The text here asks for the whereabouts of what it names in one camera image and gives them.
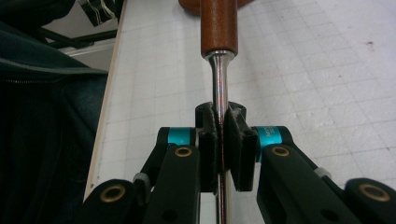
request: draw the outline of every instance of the white grid surface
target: white grid surface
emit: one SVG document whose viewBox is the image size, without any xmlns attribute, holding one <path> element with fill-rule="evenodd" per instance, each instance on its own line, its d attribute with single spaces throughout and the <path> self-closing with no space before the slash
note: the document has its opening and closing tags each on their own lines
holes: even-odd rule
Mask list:
<svg viewBox="0 0 396 224">
<path fill-rule="evenodd" d="M 238 11 L 229 98 L 251 126 L 287 126 L 343 186 L 369 177 L 396 189 L 396 4 L 390 0 L 255 0 Z M 92 187 L 132 181 L 161 127 L 193 126 L 211 101 L 200 20 L 177 0 L 126 3 L 106 89 Z M 262 223 L 255 194 L 233 192 L 233 223 Z M 214 223 L 203 195 L 201 223 Z"/>
</svg>

